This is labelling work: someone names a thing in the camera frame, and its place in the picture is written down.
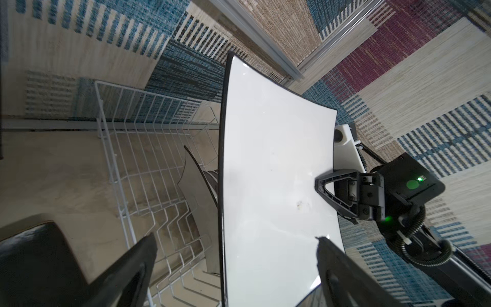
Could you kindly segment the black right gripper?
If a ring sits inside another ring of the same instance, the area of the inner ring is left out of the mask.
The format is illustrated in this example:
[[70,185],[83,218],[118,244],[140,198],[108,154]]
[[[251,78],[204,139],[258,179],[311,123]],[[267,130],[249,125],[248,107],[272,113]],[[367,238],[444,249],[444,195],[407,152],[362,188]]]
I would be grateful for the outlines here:
[[314,188],[339,216],[354,225],[358,220],[386,218],[385,182],[379,173],[335,170],[318,176]]

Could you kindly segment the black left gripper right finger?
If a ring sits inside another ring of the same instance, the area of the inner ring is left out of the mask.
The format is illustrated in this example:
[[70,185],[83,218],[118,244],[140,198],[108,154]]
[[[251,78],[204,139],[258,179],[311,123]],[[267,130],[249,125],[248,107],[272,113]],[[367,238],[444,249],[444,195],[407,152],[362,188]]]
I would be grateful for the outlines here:
[[318,238],[317,267],[327,306],[402,306],[330,239]]

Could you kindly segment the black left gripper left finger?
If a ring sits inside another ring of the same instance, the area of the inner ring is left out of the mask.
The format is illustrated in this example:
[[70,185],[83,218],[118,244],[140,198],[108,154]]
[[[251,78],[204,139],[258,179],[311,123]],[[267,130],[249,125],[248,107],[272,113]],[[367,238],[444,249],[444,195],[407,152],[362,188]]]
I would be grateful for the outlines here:
[[143,306],[157,256],[153,233],[138,241],[80,294],[81,306]]

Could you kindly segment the black square plate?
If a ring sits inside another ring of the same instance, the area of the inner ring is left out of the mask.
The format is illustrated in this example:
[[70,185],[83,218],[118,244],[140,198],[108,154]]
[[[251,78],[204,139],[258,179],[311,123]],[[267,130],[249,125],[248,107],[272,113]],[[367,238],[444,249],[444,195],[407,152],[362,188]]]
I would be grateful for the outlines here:
[[53,221],[1,228],[1,306],[68,306],[88,281]]

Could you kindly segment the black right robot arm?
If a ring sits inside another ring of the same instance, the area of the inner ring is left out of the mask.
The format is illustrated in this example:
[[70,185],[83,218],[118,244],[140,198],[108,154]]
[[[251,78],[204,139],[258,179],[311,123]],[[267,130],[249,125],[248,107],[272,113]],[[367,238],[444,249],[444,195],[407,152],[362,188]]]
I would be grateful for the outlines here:
[[424,272],[460,306],[490,306],[490,275],[447,239],[425,226],[425,205],[444,184],[409,154],[369,173],[335,170],[315,179],[316,192],[353,224],[374,221],[389,248]]

